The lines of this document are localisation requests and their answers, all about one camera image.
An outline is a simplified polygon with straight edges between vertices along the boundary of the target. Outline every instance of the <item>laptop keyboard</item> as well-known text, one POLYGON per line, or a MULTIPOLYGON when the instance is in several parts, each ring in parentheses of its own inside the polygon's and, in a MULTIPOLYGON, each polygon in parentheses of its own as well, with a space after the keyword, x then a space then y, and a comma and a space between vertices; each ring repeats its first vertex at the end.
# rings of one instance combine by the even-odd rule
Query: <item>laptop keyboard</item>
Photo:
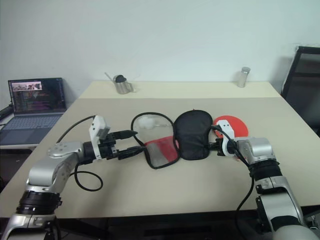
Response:
POLYGON ((47 129, 52 128, 59 120, 59 118, 60 115, 15 117, 10 122, 8 122, 3 129, 47 129))

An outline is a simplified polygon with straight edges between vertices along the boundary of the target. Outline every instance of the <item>laptop screen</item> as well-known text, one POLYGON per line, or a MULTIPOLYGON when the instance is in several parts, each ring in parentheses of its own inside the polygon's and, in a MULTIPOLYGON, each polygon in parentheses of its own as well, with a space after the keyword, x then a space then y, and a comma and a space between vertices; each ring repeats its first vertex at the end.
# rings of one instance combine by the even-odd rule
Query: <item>laptop screen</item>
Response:
POLYGON ((9 80, 15 114, 63 113, 66 110, 62 78, 9 80))

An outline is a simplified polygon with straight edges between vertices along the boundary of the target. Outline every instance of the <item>white wall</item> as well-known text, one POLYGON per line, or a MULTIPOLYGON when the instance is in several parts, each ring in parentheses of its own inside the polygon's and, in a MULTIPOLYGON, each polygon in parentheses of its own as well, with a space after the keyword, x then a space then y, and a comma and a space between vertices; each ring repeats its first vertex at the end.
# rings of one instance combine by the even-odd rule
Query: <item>white wall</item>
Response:
POLYGON ((319 0, 0 0, 0 108, 10 79, 63 77, 72 102, 104 71, 232 81, 248 66, 279 89, 319 24, 319 0))

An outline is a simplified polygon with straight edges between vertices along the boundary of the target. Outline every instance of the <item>red circular object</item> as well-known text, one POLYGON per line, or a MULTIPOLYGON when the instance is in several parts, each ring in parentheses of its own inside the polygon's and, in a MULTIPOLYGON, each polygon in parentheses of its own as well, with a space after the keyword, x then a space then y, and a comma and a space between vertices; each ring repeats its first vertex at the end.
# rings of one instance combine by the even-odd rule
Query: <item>red circular object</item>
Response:
MULTIPOLYGON (((229 115, 219 116, 213 121, 213 125, 217 125, 217 122, 219 120, 227 120, 229 122, 229 124, 233 128, 234 137, 236 137, 236 138, 237 137, 248 137, 248 135, 249 135, 248 128, 241 119, 239 119, 235 116, 229 116, 229 115)), ((215 135, 217 135, 218 138, 220 138, 220 139, 223 138, 223 135, 219 131, 215 130, 214 133, 215 133, 215 135)))

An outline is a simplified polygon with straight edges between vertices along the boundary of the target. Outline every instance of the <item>floor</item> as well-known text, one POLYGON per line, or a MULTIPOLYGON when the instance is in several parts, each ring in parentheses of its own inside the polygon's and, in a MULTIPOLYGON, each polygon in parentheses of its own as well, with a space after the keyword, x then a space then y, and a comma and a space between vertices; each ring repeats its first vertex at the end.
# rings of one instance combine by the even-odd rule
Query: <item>floor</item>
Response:
MULTIPOLYGON (((14 176, 16 171, 21 167, 29 156, 30 152, 0 152, 0 175, 4 184, 14 176)), ((99 219, 82 219, 82 221, 101 227, 99 219)), ((6 220, 1 220, 0 230, 4 230, 6 220)), ((248 240, 271 240, 270 233, 263 235, 255 231, 256 221, 240 221, 240 228, 248 240)), ((131 222, 127 224, 113 224, 109 222, 108 232, 111 240, 238 240, 241 237, 234 225, 233 220, 212 221, 212 222, 183 222, 183 223, 139 223, 131 222)), ((320 238, 320 230, 315 233, 320 238)), ((87 238, 68 232, 62 232, 64 240, 88 240, 87 238)))

